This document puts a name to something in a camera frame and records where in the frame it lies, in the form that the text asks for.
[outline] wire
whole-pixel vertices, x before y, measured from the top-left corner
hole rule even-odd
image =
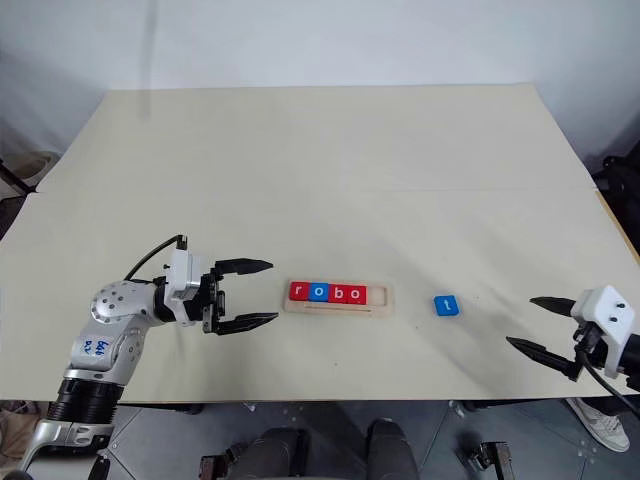
[[[136,274],[136,272],[138,270],[140,270],[140,267],[142,267],[142,265],[144,265],[145,263],[147,263],[149,261],[149,259],[151,257],[153,257],[156,253],[158,253],[160,250],[167,248],[169,245],[171,245],[172,243],[177,243],[178,244],[178,248],[183,248],[186,249],[186,238],[184,237],[184,235],[176,235],[175,237],[171,237],[169,240],[162,242],[160,245],[158,245],[156,248],[154,248],[153,250],[151,250],[149,253],[147,253],[144,257],[142,257],[142,259],[135,264],[135,266],[129,271],[129,273],[127,273],[126,277],[124,277],[125,280],[131,280],[133,278],[133,276]]]
[[[593,368],[593,365],[591,365],[591,362],[589,362],[589,358],[587,357],[586,352],[578,352],[576,356],[578,357],[578,360],[580,360],[580,363],[582,363],[582,366],[587,369],[587,372],[591,374],[595,381],[598,382],[607,392],[624,403],[625,406],[631,411],[631,413],[633,413],[638,418],[638,420],[640,420],[640,410],[638,410],[638,407],[627,400],[624,395],[622,395],[615,388],[609,385],[607,381],[602,378],[598,374],[598,372],[596,372],[596,369]]]

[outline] white sneaker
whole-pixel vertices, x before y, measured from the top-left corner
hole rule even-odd
[[[591,436],[614,452],[629,450],[629,437],[618,417],[610,417],[590,407],[579,398],[567,398],[567,403]]]

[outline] person's leg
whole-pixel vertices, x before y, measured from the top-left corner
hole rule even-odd
[[[267,430],[240,455],[227,480],[290,476],[301,435],[306,434],[291,428]]]
[[[567,403],[597,442],[614,452],[629,450],[629,437],[616,416],[622,411],[620,409],[620,405],[624,406],[622,402],[614,397],[598,397],[567,398]]]
[[[418,480],[418,467],[402,429],[376,420],[367,438],[367,480]]]

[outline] table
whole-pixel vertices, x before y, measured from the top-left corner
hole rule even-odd
[[[225,278],[228,318],[309,277],[387,282],[395,313],[154,328],[126,402],[602,395],[504,337],[571,355],[575,323],[533,296],[610,283],[640,308],[634,253],[530,85],[114,91],[38,191],[0,242],[2,398],[54,399],[93,293],[176,233],[211,265],[275,264]],[[447,293],[460,316],[435,315]]]

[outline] black ribbed joint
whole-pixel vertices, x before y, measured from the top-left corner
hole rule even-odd
[[[65,378],[47,418],[62,422],[110,424],[124,387],[115,383]]]

